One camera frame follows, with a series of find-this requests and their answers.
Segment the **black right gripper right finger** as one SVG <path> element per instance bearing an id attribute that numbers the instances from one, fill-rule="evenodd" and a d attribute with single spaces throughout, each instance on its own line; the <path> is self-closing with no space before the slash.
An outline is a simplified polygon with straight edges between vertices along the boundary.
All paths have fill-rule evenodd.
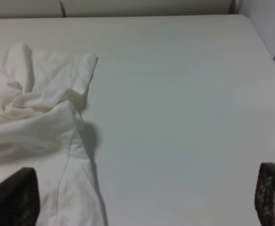
<path id="1" fill-rule="evenodd" d="M 260 224 L 275 226 L 275 163 L 261 163 L 254 204 Z"/>

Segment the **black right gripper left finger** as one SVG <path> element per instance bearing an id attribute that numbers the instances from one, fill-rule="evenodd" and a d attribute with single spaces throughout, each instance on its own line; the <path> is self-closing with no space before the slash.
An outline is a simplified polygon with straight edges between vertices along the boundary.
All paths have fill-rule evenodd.
<path id="1" fill-rule="evenodd" d="M 34 226 L 39 212 L 35 169 L 21 168 L 0 183 L 0 226 Z"/>

